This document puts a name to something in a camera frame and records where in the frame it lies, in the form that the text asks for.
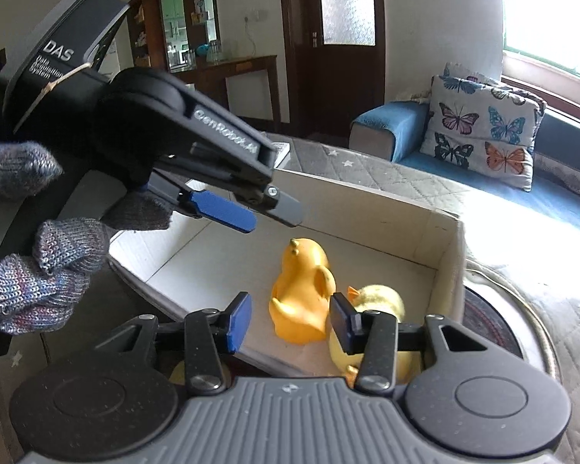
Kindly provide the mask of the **left hand grey knit glove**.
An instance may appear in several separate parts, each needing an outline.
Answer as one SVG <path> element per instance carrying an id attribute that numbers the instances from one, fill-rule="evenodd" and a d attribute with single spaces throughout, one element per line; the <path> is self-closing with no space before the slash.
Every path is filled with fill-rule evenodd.
<path id="1" fill-rule="evenodd" d="M 0 143 L 0 198 L 41 193 L 63 168 L 34 142 Z M 22 335 L 63 328 L 106 261 L 110 230 L 157 230 L 171 225 L 172 206 L 150 192 L 126 194 L 100 221 L 47 220 L 36 231 L 32 254 L 0 262 L 0 332 Z"/>

